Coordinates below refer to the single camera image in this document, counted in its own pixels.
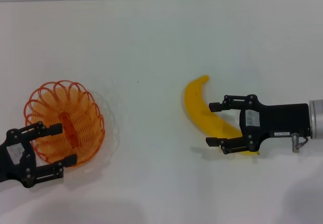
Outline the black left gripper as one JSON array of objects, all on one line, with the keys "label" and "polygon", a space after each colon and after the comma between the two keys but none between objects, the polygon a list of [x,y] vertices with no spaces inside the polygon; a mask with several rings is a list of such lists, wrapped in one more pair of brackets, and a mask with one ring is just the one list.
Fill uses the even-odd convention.
[{"label": "black left gripper", "polygon": [[69,155],[54,163],[36,166],[36,159],[30,141],[63,132],[61,123],[45,126],[43,122],[7,131],[1,144],[1,182],[15,180],[25,188],[36,184],[61,179],[64,169],[77,163],[77,154]]}]

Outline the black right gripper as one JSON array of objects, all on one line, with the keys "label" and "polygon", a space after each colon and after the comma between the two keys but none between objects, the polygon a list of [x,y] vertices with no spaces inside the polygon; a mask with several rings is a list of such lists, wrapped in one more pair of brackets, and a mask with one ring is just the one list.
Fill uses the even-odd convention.
[{"label": "black right gripper", "polygon": [[305,103],[264,105],[256,95],[225,95],[222,102],[209,103],[211,112],[240,110],[239,126],[242,137],[206,137],[209,147],[219,147],[223,154],[254,155],[268,138],[290,137],[292,150],[307,143],[310,136],[309,106]]}]

